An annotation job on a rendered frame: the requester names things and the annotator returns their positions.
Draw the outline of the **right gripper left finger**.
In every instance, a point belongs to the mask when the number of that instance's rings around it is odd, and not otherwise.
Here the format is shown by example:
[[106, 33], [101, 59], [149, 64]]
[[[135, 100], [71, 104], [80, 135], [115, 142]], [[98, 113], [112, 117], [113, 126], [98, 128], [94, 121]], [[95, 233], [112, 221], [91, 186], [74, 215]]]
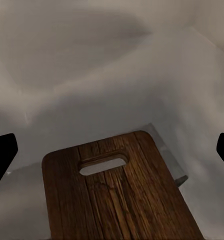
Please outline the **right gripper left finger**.
[[18, 145], [13, 133], [0, 136], [0, 181], [17, 152]]

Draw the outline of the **cutting board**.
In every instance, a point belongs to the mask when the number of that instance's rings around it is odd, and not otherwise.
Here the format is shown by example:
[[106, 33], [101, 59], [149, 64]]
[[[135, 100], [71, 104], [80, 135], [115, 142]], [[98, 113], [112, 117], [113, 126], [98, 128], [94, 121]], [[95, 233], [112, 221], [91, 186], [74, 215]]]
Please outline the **cutting board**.
[[[115, 154], [128, 163], [78, 171]], [[205, 240], [146, 131], [49, 152], [41, 168], [51, 240]]]

